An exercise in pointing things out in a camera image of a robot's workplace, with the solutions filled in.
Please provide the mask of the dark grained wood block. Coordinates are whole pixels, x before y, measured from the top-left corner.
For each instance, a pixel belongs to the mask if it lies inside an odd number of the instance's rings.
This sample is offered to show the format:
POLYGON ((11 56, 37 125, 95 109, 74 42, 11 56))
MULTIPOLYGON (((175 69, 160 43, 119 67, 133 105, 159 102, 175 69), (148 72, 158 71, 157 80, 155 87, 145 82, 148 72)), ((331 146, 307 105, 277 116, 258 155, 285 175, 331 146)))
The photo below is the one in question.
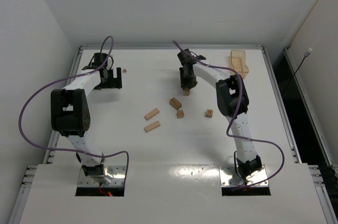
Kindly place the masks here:
POLYGON ((176 110, 180 110, 182 108, 182 104, 174 97, 170 99, 170 105, 176 110))

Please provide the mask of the long light wood block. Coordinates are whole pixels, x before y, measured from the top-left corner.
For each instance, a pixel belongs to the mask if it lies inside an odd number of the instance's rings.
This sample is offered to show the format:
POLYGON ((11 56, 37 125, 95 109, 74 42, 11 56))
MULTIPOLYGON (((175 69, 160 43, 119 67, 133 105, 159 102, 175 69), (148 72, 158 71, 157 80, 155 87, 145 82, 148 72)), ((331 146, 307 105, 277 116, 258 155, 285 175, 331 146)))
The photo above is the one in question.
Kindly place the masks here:
POLYGON ((145 118, 146 120, 150 120, 151 118, 153 118, 154 116, 156 116, 158 113, 159 113, 158 108, 155 108, 155 109, 151 110, 150 112, 148 112, 148 113, 144 116, 144 118, 145 118))

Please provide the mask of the numbered wood cube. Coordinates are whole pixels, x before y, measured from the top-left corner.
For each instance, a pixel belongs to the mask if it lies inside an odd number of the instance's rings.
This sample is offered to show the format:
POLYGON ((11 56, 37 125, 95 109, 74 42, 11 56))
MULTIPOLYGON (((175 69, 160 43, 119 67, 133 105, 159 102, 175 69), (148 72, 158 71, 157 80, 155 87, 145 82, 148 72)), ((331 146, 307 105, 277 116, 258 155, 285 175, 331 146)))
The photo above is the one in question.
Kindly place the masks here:
POLYGON ((178 119, 183 118, 184 117, 184 111, 183 110, 178 110, 176 113, 176 116, 178 119))

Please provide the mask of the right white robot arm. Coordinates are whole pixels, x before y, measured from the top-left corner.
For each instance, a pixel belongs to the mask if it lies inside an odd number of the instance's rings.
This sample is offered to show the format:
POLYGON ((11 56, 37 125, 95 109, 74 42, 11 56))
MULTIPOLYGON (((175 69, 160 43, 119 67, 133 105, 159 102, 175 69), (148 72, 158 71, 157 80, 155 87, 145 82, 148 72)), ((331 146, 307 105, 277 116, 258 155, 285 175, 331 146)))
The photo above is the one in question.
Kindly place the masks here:
POLYGON ((249 98, 241 76, 230 75, 214 69, 202 61, 202 55, 193 56, 189 49, 177 54, 181 63, 180 82, 184 91, 197 85, 197 77, 208 82, 216 90, 220 113, 229 122, 236 145, 237 157, 235 171, 245 180, 253 172, 262 168, 261 159, 255 150, 248 125, 249 98))

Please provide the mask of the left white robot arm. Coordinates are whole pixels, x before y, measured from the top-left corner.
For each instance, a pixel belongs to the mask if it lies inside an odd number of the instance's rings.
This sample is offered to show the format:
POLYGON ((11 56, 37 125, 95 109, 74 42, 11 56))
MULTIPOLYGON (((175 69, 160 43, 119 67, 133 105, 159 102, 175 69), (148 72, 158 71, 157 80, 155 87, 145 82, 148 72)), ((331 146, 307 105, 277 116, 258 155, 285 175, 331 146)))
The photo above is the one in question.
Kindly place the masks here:
POLYGON ((121 68, 116 69, 117 77, 114 77, 113 69, 107 69, 108 57, 106 53, 95 53, 80 76, 64 88, 51 92, 53 130, 67 138, 77 151, 84 175, 101 185, 109 185, 114 173, 89 135, 91 117, 87 97, 93 90, 122 88, 121 68))

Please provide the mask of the clear amber plastic bin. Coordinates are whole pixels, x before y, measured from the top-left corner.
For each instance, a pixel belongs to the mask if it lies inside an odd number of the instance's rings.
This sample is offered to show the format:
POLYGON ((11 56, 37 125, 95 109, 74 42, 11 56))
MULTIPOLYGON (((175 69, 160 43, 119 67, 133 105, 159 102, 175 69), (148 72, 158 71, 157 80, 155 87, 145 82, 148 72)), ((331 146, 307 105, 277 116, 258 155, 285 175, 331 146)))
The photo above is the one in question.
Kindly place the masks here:
POLYGON ((246 65, 246 52, 244 50, 231 50, 229 56, 230 67, 244 79, 249 73, 246 65))

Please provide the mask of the long pale wood block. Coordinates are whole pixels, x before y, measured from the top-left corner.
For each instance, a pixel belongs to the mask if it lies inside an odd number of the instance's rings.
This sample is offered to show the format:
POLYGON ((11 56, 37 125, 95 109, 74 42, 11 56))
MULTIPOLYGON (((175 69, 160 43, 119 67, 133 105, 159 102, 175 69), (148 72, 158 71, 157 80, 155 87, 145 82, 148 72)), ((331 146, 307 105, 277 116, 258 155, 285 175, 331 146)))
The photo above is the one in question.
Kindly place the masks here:
POLYGON ((155 121, 155 122, 153 122, 153 123, 145 126, 144 130, 145 130, 145 132, 148 133, 148 132, 150 132, 150 131, 152 131, 152 130, 158 128, 158 127, 160 127, 160 125, 161 125, 161 123, 157 120, 157 121, 155 121))

